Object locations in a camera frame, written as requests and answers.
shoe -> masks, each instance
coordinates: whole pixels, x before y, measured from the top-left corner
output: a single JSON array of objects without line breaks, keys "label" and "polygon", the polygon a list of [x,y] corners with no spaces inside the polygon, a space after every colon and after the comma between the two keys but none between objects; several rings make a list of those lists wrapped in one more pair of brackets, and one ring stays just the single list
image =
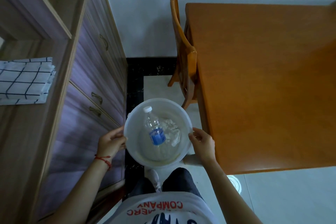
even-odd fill
[{"label": "shoe", "polygon": [[156,192],[162,192],[159,175],[154,169],[145,170],[145,177],[153,184]]}]

bottle label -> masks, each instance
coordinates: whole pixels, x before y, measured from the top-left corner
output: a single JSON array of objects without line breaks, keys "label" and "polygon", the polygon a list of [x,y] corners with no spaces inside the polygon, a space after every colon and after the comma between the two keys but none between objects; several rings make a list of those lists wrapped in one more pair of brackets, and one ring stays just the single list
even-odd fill
[{"label": "bottle label", "polygon": [[166,141],[166,136],[163,133],[162,129],[154,129],[152,132],[149,133],[149,136],[152,140],[153,145],[160,145],[164,141]]}]

wooden chair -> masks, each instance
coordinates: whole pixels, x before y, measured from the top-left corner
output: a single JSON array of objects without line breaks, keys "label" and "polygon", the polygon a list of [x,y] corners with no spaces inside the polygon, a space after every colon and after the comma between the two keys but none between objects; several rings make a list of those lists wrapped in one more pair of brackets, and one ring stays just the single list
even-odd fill
[{"label": "wooden chair", "polygon": [[174,74],[168,83],[168,87],[171,87],[174,82],[180,83],[184,95],[182,108],[185,110],[191,103],[197,103],[195,90],[197,52],[195,47],[189,43],[181,28],[178,1],[170,0],[170,8],[177,47],[177,61]]}]

cabinet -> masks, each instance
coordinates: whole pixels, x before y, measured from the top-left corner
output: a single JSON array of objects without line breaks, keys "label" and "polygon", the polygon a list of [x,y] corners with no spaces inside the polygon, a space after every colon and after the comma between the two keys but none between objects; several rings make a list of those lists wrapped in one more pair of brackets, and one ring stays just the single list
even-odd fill
[{"label": "cabinet", "polygon": [[[0,106],[0,223],[53,214],[125,122],[127,63],[108,0],[0,0],[0,60],[53,57],[45,104]],[[124,151],[96,197],[123,185]]]}]

bracelet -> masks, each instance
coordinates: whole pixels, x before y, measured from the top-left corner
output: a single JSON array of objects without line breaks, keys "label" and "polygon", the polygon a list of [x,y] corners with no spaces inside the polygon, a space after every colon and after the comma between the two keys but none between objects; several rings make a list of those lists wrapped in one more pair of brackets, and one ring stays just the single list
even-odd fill
[{"label": "bracelet", "polygon": [[97,154],[95,154],[95,157],[94,157],[94,159],[100,159],[100,160],[104,161],[104,162],[106,163],[106,165],[108,165],[108,169],[107,169],[107,171],[109,171],[109,170],[111,169],[112,164],[111,164],[110,162],[108,162],[108,161],[107,161],[106,159],[104,159],[104,158],[111,158],[111,156],[97,157]]}]

